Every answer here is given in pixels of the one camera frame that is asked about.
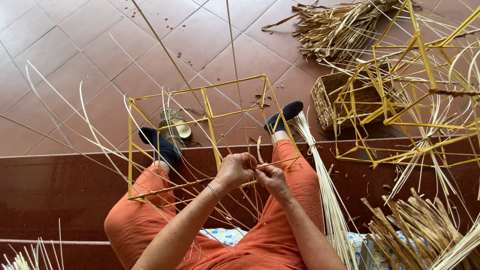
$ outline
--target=woman's left hand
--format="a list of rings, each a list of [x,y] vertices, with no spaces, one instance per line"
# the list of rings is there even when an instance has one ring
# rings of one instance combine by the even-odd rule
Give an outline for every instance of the woman's left hand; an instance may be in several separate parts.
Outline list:
[[[211,182],[220,197],[253,177],[252,167],[257,160],[249,153],[230,154],[223,158],[220,170]]]

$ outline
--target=wrist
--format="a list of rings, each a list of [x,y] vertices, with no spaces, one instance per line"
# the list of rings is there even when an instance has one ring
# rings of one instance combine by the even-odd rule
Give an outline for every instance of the wrist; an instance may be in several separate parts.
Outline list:
[[[213,187],[213,189],[215,189],[220,198],[223,198],[228,192],[230,192],[229,188],[225,185],[223,179],[221,178],[215,178],[212,182],[210,182],[210,185]]]
[[[279,196],[279,199],[277,201],[283,208],[287,208],[291,206],[293,203],[295,203],[297,200],[293,197],[290,190],[287,189],[284,194]]]

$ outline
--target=woven basket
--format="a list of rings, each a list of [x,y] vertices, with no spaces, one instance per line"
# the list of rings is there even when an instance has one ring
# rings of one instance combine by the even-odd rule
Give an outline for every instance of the woven basket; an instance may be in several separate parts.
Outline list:
[[[387,65],[381,65],[380,69],[383,69],[384,71],[388,71]],[[368,76],[367,72],[364,70],[360,71],[359,75]],[[319,123],[322,125],[323,129],[325,130],[333,129],[332,103],[338,97],[338,94],[332,94],[330,96],[328,94],[344,86],[350,77],[351,77],[350,75],[345,74],[343,72],[321,76],[318,78],[317,82],[312,88],[312,98],[315,104],[315,109],[317,110],[318,120],[319,120]],[[364,82],[362,82],[361,80],[355,80],[353,82],[353,87],[355,89],[360,88],[362,87],[363,84]],[[391,88],[392,84],[390,82],[384,82],[384,86]],[[350,94],[346,94],[343,97],[348,110],[350,110],[351,109]],[[378,94],[377,90],[373,86],[355,91],[355,101],[366,102],[366,104],[355,105],[355,111],[358,117],[360,118],[360,121],[382,106],[381,104],[371,104],[371,102],[382,102],[380,95]],[[401,110],[402,107],[394,106],[394,109],[395,111],[398,111],[398,109]],[[335,110],[337,113],[336,121],[338,122],[338,121],[344,120],[347,113],[343,105],[340,103],[335,104]],[[382,121],[383,117],[384,115],[381,114],[377,118],[373,119],[371,123]],[[360,121],[357,119],[356,124],[360,125]],[[353,126],[352,122],[348,119],[341,124],[342,128],[347,128],[352,126]]]

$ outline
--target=leg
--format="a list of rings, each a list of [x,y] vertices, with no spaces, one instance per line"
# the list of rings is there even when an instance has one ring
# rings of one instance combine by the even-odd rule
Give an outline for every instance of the leg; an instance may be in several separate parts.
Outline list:
[[[148,167],[133,184],[140,193],[170,187],[169,183],[148,170],[168,178],[165,171],[158,165]],[[148,196],[147,199],[155,205],[168,205],[175,202],[173,192],[161,193],[160,196]],[[176,215],[173,207],[158,210],[168,220]],[[131,269],[148,244],[166,224],[167,221],[155,209],[146,203],[130,201],[128,194],[125,194],[105,219],[105,232],[123,267]]]
[[[273,151],[273,162],[297,156],[293,143],[285,131],[276,131],[274,137],[276,143]],[[285,169],[292,162],[292,160],[285,161],[277,164],[277,166]],[[285,170],[285,179],[292,194],[302,205],[307,215],[323,231],[320,185],[315,170],[303,157],[300,157]],[[266,225],[257,224],[253,228],[254,231],[246,234],[238,243],[237,250],[248,250],[273,258],[287,266],[305,269],[287,217],[279,203],[271,196],[267,200],[263,215]]]
[[[154,142],[156,140],[149,138],[149,141]],[[162,149],[163,159],[169,164],[176,162],[179,157],[176,156],[171,143],[164,138],[163,140],[159,138],[159,141],[163,145],[155,147]],[[171,187],[170,183],[159,177],[160,175],[168,179],[168,171],[167,163],[158,161],[158,155],[156,155],[156,161],[135,180],[133,187],[139,193]],[[154,205],[166,207],[155,209],[146,203],[131,201],[128,199],[128,194],[125,194],[112,208],[105,220],[105,232],[110,240],[110,245],[127,270],[134,266],[153,238],[176,215],[175,208],[167,206],[175,202],[173,191],[147,196],[146,199]],[[211,240],[201,233],[197,234],[194,243],[207,256],[230,253],[221,243]],[[185,260],[179,264],[177,269],[193,269],[207,261],[208,259],[200,255],[197,249],[192,248],[191,251],[187,252]]]

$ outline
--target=orange pants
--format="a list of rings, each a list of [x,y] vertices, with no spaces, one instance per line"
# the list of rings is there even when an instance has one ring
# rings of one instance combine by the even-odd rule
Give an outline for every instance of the orange pants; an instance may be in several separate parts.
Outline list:
[[[280,140],[276,144],[276,149],[274,148],[272,162],[286,160],[296,155],[291,141]],[[291,162],[285,161],[277,165],[284,169]],[[168,177],[161,168],[155,169],[163,177]],[[148,179],[149,177],[155,179],[157,184]],[[307,215],[323,231],[320,187],[315,170],[304,158],[300,158],[285,171],[285,178]],[[134,186],[139,192],[145,193],[148,192],[145,188],[158,190],[170,187],[170,184],[144,171],[144,174],[137,178]],[[170,203],[175,202],[172,191],[161,193],[161,196]],[[127,197],[126,194],[108,214],[105,220],[105,232],[123,267],[130,270],[167,222],[149,205],[129,201]],[[168,204],[159,196],[150,196],[147,199],[158,205]],[[173,207],[158,210],[168,220],[176,215]],[[232,252],[220,242],[198,233],[195,246],[210,259],[200,256],[200,252],[194,248],[192,252],[190,250],[187,252],[187,256],[177,269],[306,269],[287,217],[272,196],[267,200],[263,215],[266,225],[255,225],[236,246],[229,247]]]

